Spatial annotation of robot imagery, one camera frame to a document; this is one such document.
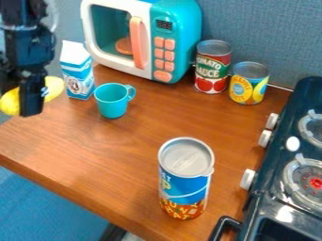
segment blue cup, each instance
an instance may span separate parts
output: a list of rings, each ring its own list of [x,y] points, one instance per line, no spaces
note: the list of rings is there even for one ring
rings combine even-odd
[[[132,86],[108,83],[96,88],[94,96],[102,116],[115,119],[125,114],[128,102],[135,98],[136,93]]]

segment white knob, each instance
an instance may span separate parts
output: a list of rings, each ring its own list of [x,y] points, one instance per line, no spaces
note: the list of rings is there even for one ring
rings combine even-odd
[[[266,148],[267,145],[268,145],[268,141],[270,140],[270,137],[272,137],[272,132],[271,131],[267,131],[267,130],[264,130],[258,140],[258,144],[261,146],[261,147],[264,147]]]
[[[246,169],[239,186],[245,190],[250,190],[250,185],[252,180],[254,180],[255,173],[256,172],[252,169]]]
[[[266,129],[273,130],[276,126],[277,120],[279,119],[279,115],[275,113],[271,113],[268,117],[266,123]]]
[[[289,137],[286,140],[286,149],[290,152],[296,152],[300,146],[299,139],[297,137]]]

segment teal microwave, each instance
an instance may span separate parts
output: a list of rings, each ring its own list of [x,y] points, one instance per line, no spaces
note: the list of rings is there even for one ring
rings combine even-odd
[[[95,61],[168,84],[183,77],[201,39],[195,0],[83,0],[81,16]]]

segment can lid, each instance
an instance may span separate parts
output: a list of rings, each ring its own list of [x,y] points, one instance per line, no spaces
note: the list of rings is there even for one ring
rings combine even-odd
[[[240,62],[233,66],[233,74],[248,78],[248,79],[262,79],[268,77],[268,68],[256,62]]]
[[[214,172],[213,151],[195,138],[169,140],[160,148],[158,157],[161,167],[176,176],[209,176]]]
[[[208,56],[226,56],[232,52],[232,46],[222,40],[205,40],[198,43],[197,51]]]

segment gray wall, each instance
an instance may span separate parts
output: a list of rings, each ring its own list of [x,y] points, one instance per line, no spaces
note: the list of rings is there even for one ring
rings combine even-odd
[[[83,26],[80,19],[81,0],[55,0],[59,10],[59,26],[56,30],[57,46],[54,61],[47,68],[52,75],[61,76],[59,58],[61,41],[70,40],[84,42]]]
[[[229,42],[233,63],[265,63],[271,70],[270,82],[284,87],[293,87],[308,75],[322,75],[321,0],[198,1],[203,11],[202,37]],[[56,3],[61,20],[56,31],[59,44],[49,71],[60,75],[60,41],[83,41],[84,37],[81,0]]]

